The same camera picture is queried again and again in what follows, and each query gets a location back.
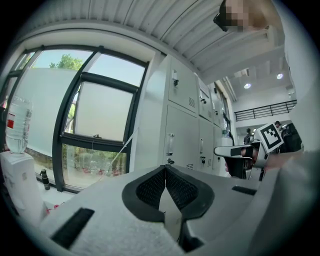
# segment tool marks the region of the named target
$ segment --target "ceiling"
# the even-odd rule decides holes
[[[283,74],[283,77],[277,79],[278,74]],[[233,73],[226,79],[230,82],[235,96],[238,98],[275,87],[290,86],[292,83],[289,74],[286,58],[276,56]],[[245,89],[246,84],[251,84],[251,87]]]
[[[72,26],[88,21],[93,29],[96,24],[112,24],[126,28],[131,37],[145,35],[164,46],[166,54],[177,54],[206,84],[254,67],[256,63],[262,65],[255,67],[256,79],[262,79],[264,69],[269,68],[267,64],[264,68],[269,56],[284,56],[282,35],[272,28],[247,33],[223,32],[213,23],[221,1],[51,0],[34,13],[17,38],[57,24]],[[277,65],[280,61],[272,59],[270,72],[276,71]],[[234,86],[236,94],[241,95],[236,81]]]

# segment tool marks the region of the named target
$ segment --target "railing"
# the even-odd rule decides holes
[[[280,114],[290,113],[297,104],[296,100],[286,101],[282,103],[256,107],[248,110],[235,112],[236,121],[244,121],[249,119],[265,118]]]

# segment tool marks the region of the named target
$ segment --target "hand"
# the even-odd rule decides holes
[[[246,170],[247,169],[251,169],[252,168],[252,166],[256,163],[256,161],[257,161],[257,157],[258,157],[258,152],[259,152],[259,150],[256,150],[255,148],[253,149],[253,152],[252,152],[252,160],[251,159],[246,159],[247,161],[246,161]],[[243,148],[242,150],[241,150],[241,156],[245,156],[246,155],[246,148]],[[227,166],[227,163],[225,163],[224,164],[225,165],[225,171],[226,172],[229,172],[229,170],[228,170],[228,166]]]

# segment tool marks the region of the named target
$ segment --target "small black bottle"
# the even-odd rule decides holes
[[[47,176],[47,170],[46,169],[41,170],[40,175],[42,177],[42,182],[43,182],[43,185],[44,185],[44,189],[45,190],[49,190],[50,189],[50,183],[49,183],[49,178]]]

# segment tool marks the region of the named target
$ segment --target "bottle label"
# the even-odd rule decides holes
[[[15,123],[15,115],[9,113],[8,114],[8,119],[6,122],[6,126],[8,126],[9,128],[13,129],[14,128],[14,123]]]

